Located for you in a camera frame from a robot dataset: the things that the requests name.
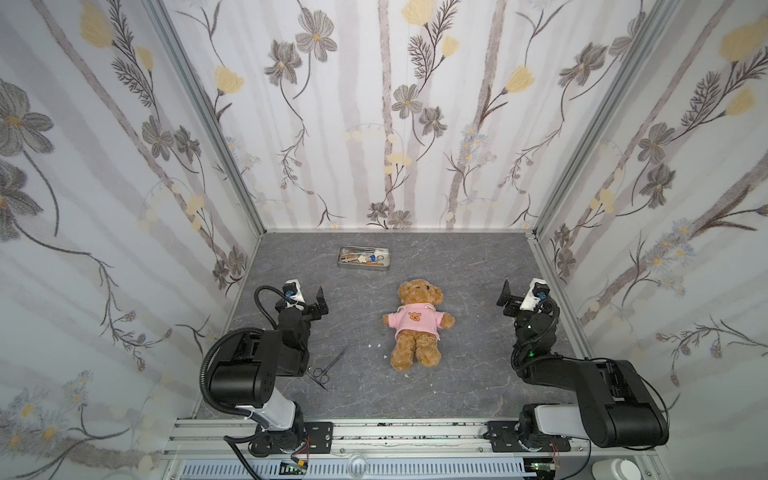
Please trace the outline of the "pink teddy hoodie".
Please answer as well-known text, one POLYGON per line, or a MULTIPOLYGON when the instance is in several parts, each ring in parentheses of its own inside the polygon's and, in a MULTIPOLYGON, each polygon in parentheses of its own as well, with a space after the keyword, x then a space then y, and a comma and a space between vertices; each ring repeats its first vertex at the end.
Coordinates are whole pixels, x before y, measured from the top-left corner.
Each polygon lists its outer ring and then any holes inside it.
POLYGON ((431 303, 415 303, 400 306, 396 312, 387 314, 383 323, 395 330, 398 337, 404 331, 427 333, 439 339, 444 313, 436 310, 431 303))

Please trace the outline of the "brown teddy bear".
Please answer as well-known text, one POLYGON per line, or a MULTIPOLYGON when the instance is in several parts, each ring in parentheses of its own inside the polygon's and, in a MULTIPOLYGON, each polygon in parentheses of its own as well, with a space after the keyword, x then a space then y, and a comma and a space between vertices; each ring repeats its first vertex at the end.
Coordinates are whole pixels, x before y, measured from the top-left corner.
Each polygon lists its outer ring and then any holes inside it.
POLYGON ((440 331, 451 329, 456 319, 439 311, 444 300, 442 290, 424 279, 404 282, 398 288, 401 305, 394 313, 382 317, 382 323, 395 331, 395 347, 390 356, 392 368, 408 371, 414 362, 424 367, 437 366, 440 331))

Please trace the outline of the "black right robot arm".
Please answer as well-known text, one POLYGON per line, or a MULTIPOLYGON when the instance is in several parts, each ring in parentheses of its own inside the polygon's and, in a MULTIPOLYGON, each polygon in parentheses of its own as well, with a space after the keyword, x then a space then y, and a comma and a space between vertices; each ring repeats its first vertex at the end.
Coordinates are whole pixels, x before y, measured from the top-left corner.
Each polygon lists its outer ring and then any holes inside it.
POLYGON ((505 281, 497 300, 513 319, 510 365, 534 386, 570 391, 576 403, 526 404, 514 426, 517 442, 529 450, 560 439, 583 439, 600 448, 653 449, 667 443, 670 422, 650 386, 626 360, 568 357, 552 350, 560 307, 550 286, 535 278, 525 295, 505 281))

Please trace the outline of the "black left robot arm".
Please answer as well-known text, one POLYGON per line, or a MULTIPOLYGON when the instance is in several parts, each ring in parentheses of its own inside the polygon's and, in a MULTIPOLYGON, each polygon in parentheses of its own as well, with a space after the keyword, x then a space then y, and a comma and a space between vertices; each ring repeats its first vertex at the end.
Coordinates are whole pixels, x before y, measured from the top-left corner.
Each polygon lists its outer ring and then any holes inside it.
POLYGON ((246 457, 276 452, 288 454, 288 466, 304 473, 309 461, 301 456, 310 450, 310 433, 300 405, 279 391, 276 379, 305 375, 312 323, 327 315, 329 307, 322 289, 313 302, 306 302, 297 280, 280 288, 261 285, 253 300, 270 327, 243 327, 216 340, 203 357, 199 390, 210 408, 255 423, 250 435, 223 437, 250 478, 261 475, 246 457))

